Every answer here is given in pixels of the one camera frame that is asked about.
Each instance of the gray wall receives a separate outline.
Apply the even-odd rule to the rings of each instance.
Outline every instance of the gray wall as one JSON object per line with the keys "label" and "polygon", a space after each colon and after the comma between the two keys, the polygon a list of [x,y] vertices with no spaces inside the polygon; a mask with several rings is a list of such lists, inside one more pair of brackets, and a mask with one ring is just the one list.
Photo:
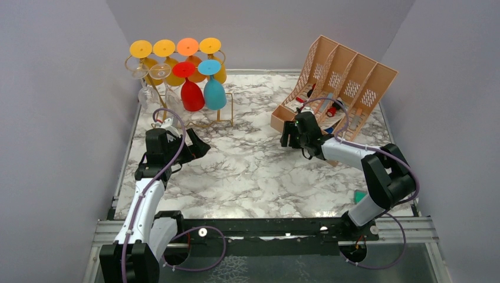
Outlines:
{"label": "gray wall", "polygon": [[228,68],[302,68],[323,34],[380,60],[415,0],[107,0],[129,43],[217,37]]}
{"label": "gray wall", "polygon": [[498,282],[500,2],[417,0],[383,62],[394,139],[454,282]]}
{"label": "gray wall", "polygon": [[137,82],[104,0],[18,2],[0,4],[0,282],[81,282]]}

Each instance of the white marble surface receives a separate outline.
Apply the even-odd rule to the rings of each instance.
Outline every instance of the white marble surface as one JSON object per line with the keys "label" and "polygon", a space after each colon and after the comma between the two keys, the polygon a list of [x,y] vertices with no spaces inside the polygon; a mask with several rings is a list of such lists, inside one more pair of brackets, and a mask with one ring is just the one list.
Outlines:
{"label": "white marble surface", "polygon": [[[274,108],[292,91],[294,75],[229,75],[224,84],[234,93],[235,124],[195,128],[212,146],[208,154],[184,165],[170,178],[157,210],[181,210],[186,218],[277,218],[340,216],[354,206],[354,190],[366,190],[363,173],[280,146],[281,134],[269,125]],[[141,110],[127,162],[115,219],[124,219],[134,193],[133,174],[146,151],[144,134],[152,112]],[[183,119],[208,122],[215,112],[181,113]],[[229,102],[222,118],[230,116]],[[389,135],[380,109],[367,120],[356,142],[384,145]],[[393,209],[411,215],[408,205]]]}

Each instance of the green object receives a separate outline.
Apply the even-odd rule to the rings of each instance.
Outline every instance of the green object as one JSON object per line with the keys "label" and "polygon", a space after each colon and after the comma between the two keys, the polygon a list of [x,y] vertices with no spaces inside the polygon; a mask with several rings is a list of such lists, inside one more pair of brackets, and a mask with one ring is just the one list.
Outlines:
{"label": "green object", "polygon": [[354,203],[359,203],[365,195],[368,193],[362,191],[362,190],[355,190],[354,191]]}

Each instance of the marble tabletop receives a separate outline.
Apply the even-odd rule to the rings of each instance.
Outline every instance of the marble tabletop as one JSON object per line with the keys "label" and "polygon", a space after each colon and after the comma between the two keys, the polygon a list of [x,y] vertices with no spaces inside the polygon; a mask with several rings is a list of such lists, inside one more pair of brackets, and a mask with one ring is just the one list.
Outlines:
{"label": "marble tabletop", "polygon": [[[292,91],[297,79],[296,75],[279,74],[228,75],[224,87],[234,95],[234,126],[218,123],[194,128],[212,148],[205,157],[185,164],[172,175],[157,211],[181,210],[185,218],[279,218],[340,216],[352,208],[354,191],[366,191],[363,173],[341,163],[332,167],[319,159],[307,160],[300,150],[281,147],[281,134],[269,125],[272,111]],[[229,106],[230,100],[221,111],[221,119],[230,118]],[[134,172],[146,151],[145,132],[151,128],[152,112],[159,107],[149,101],[148,108],[141,109],[115,219],[125,219],[129,211]],[[180,115],[186,122],[197,123],[216,117],[207,109],[180,111]],[[355,142],[379,146],[389,142],[378,106]],[[392,211],[398,216],[412,215],[409,205]]]}

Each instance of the wooden organizer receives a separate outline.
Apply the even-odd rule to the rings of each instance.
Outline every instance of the wooden organizer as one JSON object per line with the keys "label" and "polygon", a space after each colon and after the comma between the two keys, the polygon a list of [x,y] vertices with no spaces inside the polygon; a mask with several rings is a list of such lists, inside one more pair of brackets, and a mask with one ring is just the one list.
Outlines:
{"label": "wooden organizer", "polygon": [[[303,98],[316,83],[311,98],[326,97],[333,93],[335,99],[340,99],[346,105],[350,122],[356,110],[361,109],[356,128],[352,130],[349,126],[344,133],[346,140],[354,140],[396,75],[397,71],[321,35],[309,48],[297,85],[273,111],[271,127],[282,132],[284,121],[293,120],[296,114],[286,105],[299,96]],[[323,103],[327,106],[320,111]],[[332,103],[325,100],[308,104],[314,110],[318,123],[326,119]],[[335,131],[342,128],[345,122],[344,116]]]}

